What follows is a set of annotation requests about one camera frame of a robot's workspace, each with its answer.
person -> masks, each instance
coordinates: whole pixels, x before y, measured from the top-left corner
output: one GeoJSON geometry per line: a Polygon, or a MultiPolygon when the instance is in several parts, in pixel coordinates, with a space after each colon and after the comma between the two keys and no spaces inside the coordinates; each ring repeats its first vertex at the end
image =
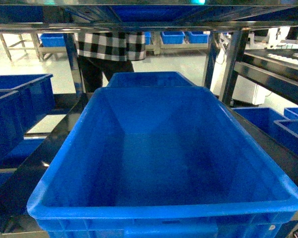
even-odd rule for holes
{"type": "Polygon", "coordinates": [[[114,73],[134,72],[131,61],[144,60],[144,32],[75,34],[78,65],[86,92],[102,87],[103,73],[109,81],[114,73]]]}

blue crate on shelf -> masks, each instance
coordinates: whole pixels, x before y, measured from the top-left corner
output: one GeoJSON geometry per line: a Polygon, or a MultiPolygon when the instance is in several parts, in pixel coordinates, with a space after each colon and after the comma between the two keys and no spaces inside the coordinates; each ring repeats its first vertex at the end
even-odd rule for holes
{"type": "Polygon", "coordinates": [[[162,41],[164,44],[182,44],[184,33],[182,31],[163,31],[161,32],[162,41]]]}
{"type": "Polygon", "coordinates": [[[111,7],[123,22],[170,22],[201,10],[194,5],[114,5],[111,7]]]}
{"type": "Polygon", "coordinates": [[[285,108],[284,115],[289,119],[298,119],[298,108],[285,108]]]}
{"type": "Polygon", "coordinates": [[[206,44],[208,42],[209,35],[203,34],[203,31],[187,31],[185,34],[191,44],[206,44]]]}
{"type": "Polygon", "coordinates": [[[21,122],[24,131],[54,108],[51,77],[51,74],[0,76],[0,90],[17,90],[21,94],[21,122]]]}
{"type": "Polygon", "coordinates": [[[175,87],[195,86],[179,72],[115,73],[107,87],[175,87]]]}
{"type": "Polygon", "coordinates": [[[145,38],[146,38],[146,45],[150,45],[151,33],[146,31],[145,32],[145,38]]]}
{"type": "Polygon", "coordinates": [[[64,47],[64,36],[61,33],[44,33],[40,36],[44,47],[64,47]]]}
{"type": "Polygon", "coordinates": [[[17,91],[0,92],[0,163],[23,139],[20,94],[17,91]]]}
{"type": "Polygon", "coordinates": [[[106,87],[27,209],[54,238],[273,238],[298,188],[208,89],[106,87]]]}
{"type": "Polygon", "coordinates": [[[277,120],[278,141],[298,154],[298,119],[277,120]]]}
{"type": "Polygon", "coordinates": [[[288,119],[271,108],[234,108],[233,110],[275,139],[278,129],[274,121],[288,119]]]}

crate rim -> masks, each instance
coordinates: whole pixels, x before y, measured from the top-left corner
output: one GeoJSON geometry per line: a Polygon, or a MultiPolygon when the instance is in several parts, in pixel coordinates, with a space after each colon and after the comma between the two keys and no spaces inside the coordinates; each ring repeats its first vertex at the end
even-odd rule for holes
{"type": "Polygon", "coordinates": [[[5,99],[6,97],[9,97],[11,95],[13,95],[13,98],[16,97],[16,95],[19,93],[16,90],[0,90],[0,93],[5,93],[2,96],[0,96],[0,100],[5,99]]]}
{"type": "MultiPolygon", "coordinates": [[[[118,73],[114,73],[113,75],[113,80],[110,80],[107,87],[112,87],[112,88],[117,88],[115,86],[112,86],[112,84],[114,83],[114,81],[119,80],[116,77],[114,77],[115,75],[119,76],[119,75],[124,75],[124,74],[157,74],[157,73],[163,73],[163,74],[168,74],[168,73],[172,73],[172,74],[177,74],[179,75],[182,79],[184,79],[186,82],[188,82],[189,84],[191,84],[191,86],[196,86],[196,84],[194,84],[193,82],[191,82],[187,77],[185,77],[182,73],[178,72],[178,71],[153,71],[153,72],[118,72],[118,73]]],[[[149,88],[149,87],[161,87],[161,86],[141,86],[142,88],[149,88]]],[[[164,86],[165,88],[168,87],[187,87],[187,86],[164,86]]]]}
{"type": "Polygon", "coordinates": [[[5,89],[0,89],[0,91],[10,91],[10,90],[19,90],[21,88],[27,88],[27,87],[30,87],[32,86],[33,84],[37,83],[38,81],[44,79],[44,78],[52,78],[53,77],[53,74],[51,73],[46,73],[46,74],[14,74],[14,75],[0,75],[0,77],[5,77],[5,76],[10,76],[10,77],[13,77],[13,76],[17,76],[17,77],[20,77],[20,76],[39,76],[38,78],[35,78],[33,80],[30,80],[26,83],[23,83],[23,84],[20,84],[14,88],[5,88],[5,89]]]}
{"type": "Polygon", "coordinates": [[[283,122],[298,122],[298,119],[295,119],[295,120],[276,120],[274,121],[274,123],[281,127],[282,129],[284,129],[285,131],[287,131],[288,133],[290,133],[291,135],[295,136],[296,138],[298,138],[298,134],[295,133],[294,131],[290,130],[288,127],[286,127],[285,125],[283,125],[283,122]]]}
{"type": "MultiPolygon", "coordinates": [[[[180,89],[188,91],[205,91],[211,94],[215,100],[215,96],[206,88],[199,86],[192,87],[161,87],[150,88],[146,87],[143,90],[172,90],[180,89]]],[[[135,90],[135,88],[99,88],[95,91],[90,102],[96,100],[101,92],[106,90],[135,90]]],[[[93,111],[92,103],[87,104],[78,121],[93,111]]],[[[273,161],[273,159],[260,147],[260,145],[246,132],[246,130],[237,122],[237,120],[229,113],[225,106],[221,103],[216,105],[228,116],[228,119],[233,122],[233,126],[239,134],[245,136],[248,146],[256,154],[260,154],[263,158],[262,162],[269,170],[274,171],[274,176],[280,186],[285,189],[288,194],[288,199],[273,200],[262,202],[242,202],[242,203],[222,203],[222,204],[198,204],[198,205],[173,205],[173,206],[143,206],[143,207],[48,207],[42,202],[44,195],[47,192],[49,185],[53,182],[56,172],[63,163],[64,155],[70,149],[68,144],[71,144],[75,138],[77,130],[80,130],[82,123],[76,123],[66,138],[68,143],[64,143],[47,171],[42,176],[33,193],[31,194],[28,203],[28,213],[37,220],[59,220],[59,219],[180,219],[193,217],[211,217],[211,216],[230,216],[241,214],[262,214],[262,213],[280,213],[280,212],[295,212],[298,211],[298,187],[294,182],[283,172],[283,170],[273,161]],[[69,213],[75,214],[75,217],[69,217],[69,213]]]]}
{"type": "Polygon", "coordinates": [[[294,109],[294,108],[284,108],[284,114],[285,114],[285,111],[288,111],[288,112],[294,114],[296,117],[298,117],[298,114],[295,113],[294,111],[292,111],[291,109],[294,109]]]}

black pants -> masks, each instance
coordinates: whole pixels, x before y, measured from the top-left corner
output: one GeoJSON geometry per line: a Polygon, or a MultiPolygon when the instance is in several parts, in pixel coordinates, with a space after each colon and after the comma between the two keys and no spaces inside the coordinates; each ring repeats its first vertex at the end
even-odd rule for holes
{"type": "Polygon", "coordinates": [[[131,61],[112,61],[79,56],[78,65],[84,78],[86,92],[103,86],[103,74],[109,81],[114,73],[134,72],[131,61]]]}

stacked blue crate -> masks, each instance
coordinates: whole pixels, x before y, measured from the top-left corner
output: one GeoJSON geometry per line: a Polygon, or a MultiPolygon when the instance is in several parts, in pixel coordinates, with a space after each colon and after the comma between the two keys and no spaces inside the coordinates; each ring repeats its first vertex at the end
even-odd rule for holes
{"type": "Polygon", "coordinates": [[[20,93],[20,116],[25,132],[55,105],[51,77],[51,74],[0,76],[0,91],[15,90],[20,93]]]}

